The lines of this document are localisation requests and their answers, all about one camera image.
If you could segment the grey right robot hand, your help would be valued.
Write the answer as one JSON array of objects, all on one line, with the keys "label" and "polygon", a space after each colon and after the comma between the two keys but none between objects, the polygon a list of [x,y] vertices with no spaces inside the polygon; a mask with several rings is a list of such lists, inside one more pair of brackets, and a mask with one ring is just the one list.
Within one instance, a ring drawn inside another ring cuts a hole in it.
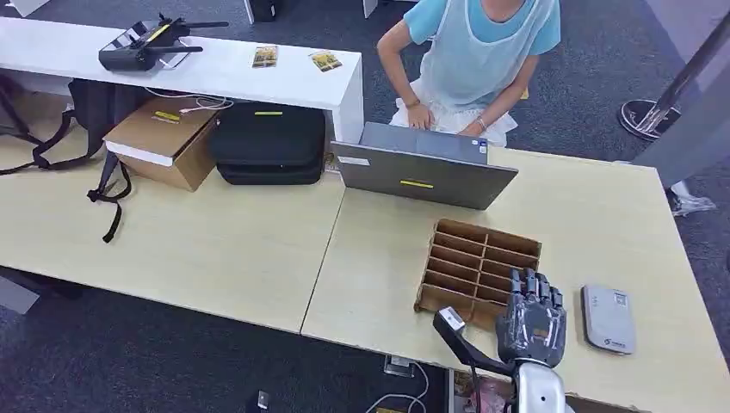
[{"label": "grey right robot hand", "polygon": [[506,313],[496,322],[498,356],[504,363],[530,359],[557,367],[566,346],[566,308],[560,289],[531,268],[510,271]]}]

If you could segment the person's right hand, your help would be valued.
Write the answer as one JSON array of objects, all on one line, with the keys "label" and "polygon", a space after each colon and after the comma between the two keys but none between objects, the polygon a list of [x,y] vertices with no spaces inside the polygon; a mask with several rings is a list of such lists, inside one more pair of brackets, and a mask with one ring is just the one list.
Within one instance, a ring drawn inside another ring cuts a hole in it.
[{"label": "person's right hand", "polygon": [[407,125],[410,128],[430,130],[435,118],[430,109],[421,102],[406,106]]}]

